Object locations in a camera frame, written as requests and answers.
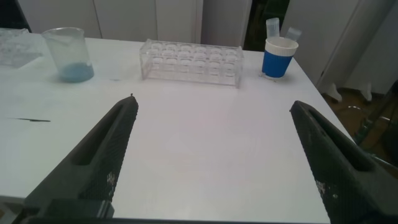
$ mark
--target plastic test tube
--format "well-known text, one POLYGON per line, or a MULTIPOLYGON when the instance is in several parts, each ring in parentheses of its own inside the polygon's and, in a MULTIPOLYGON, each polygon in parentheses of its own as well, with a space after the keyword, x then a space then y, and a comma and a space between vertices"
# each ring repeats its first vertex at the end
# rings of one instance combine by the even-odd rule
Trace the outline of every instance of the plastic test tube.
POLYGON ((293 27, 289 27, 285 38, 293 40, 293 41, 297 41, 300 36, 301 36, 301 30, 298 29, 294 29, 293 27))
POLYGON ((279 18, 272 18, 266 20, 267 38, 279 37, 279 18))

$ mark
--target white tabletop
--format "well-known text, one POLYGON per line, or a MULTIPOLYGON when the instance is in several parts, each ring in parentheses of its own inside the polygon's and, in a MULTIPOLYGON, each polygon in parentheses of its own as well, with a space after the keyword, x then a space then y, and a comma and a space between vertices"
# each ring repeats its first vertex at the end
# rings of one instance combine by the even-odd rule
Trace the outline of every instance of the white tabletop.
POLYGON ((133 93, 139 111, 114 217, 329 222, 289 109, 308 103, 348 134, 294 59, 274 82, 258 77, 262 53, 244 52, 235 89, 141 80, 142 43, 86 42, 95 70, 87 82, 59 82, 47 50, 18 70, 0 70, 0 195, 26 197, 133 93))

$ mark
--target cabinet door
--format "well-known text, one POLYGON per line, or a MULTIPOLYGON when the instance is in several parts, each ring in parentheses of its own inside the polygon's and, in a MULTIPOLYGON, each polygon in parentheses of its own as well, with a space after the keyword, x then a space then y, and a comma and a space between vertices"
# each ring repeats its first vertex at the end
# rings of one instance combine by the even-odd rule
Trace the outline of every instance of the cabinet door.
POLYGON ((157 40, 155 0, 94 0, 104 39, 157 40))
POLYGON ((200 44, 202 10, 203 0, 156 0, 157 38, 200 44))
POLYGON ((314 85, 324 71, 358 0, 291 0, 280 34, 289 27, 301 30, 294 59, 314 85))
POLYGON ((251 4, 251 0, 205 0, 201 42, 243 47, 251 4))
POLYGON ((345 87, 360 90, 370 82, 372 92, 386 94, 398 80, 398 1, 393 4, 355 65, 345 87))
POLYGON ((86 37, 101 38, 93 0, 18 0, 33 33, 78 27, 86 37))

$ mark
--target blue liquid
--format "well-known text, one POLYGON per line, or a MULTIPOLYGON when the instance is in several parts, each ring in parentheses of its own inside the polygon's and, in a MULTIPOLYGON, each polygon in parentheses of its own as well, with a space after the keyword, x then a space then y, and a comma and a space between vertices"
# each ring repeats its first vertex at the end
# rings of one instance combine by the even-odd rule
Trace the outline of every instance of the blue liquid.
POLYGON ((78 83, 91 79, 94 76, 94 70, 92 65, 73 63, 61 69, 60 76, 63 81, 78 83))

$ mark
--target blue container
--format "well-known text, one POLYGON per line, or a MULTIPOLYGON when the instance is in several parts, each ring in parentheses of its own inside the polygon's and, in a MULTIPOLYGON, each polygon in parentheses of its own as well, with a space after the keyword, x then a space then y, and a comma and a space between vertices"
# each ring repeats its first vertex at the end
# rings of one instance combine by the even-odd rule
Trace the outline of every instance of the blue container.
POLYGON ((282 78, 299 47, 296 41, 283 37, 271 37, 266 40, 266 50, 262 62, 262 72, 267 78, 282 78))

